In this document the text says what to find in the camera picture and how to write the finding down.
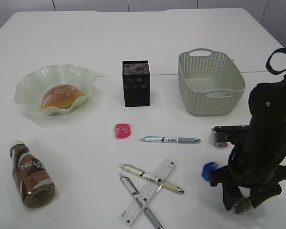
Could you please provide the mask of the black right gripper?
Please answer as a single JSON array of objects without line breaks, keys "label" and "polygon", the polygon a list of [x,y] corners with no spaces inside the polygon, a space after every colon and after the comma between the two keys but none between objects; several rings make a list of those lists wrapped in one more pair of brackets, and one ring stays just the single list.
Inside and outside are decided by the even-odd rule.
[{"label": "black right gripper", "polygon": [[250,202],[257,208],[264,201],[280,195],[281,187],[271,187],[286,181],[286,166],[280,163],[286,157],[286,143],[262,144],[253,149],[245,143],[235,144],[224,167],[209,172],[212,187],[222,185],[223,203],[230,211],[241,198],[239,187],[250,188]]}]

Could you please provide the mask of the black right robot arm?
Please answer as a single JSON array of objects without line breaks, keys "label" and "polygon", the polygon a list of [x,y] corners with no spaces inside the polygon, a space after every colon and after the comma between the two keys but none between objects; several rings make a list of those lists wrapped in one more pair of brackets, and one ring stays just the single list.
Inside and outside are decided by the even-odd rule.
[{"label": "black right robot arm", "polygon": [[241,187],[250,190],[248,200],[256,208],[279,195],[279,183],[286,181],[286,166],[282,165],[286,157],[286,75],[276,83],[259,83],[248,104],[249,125],[212,129],[215,143],[234,146],[227,165],[208,173],[211,186],[222,186],[226,210],[244,198]]}]

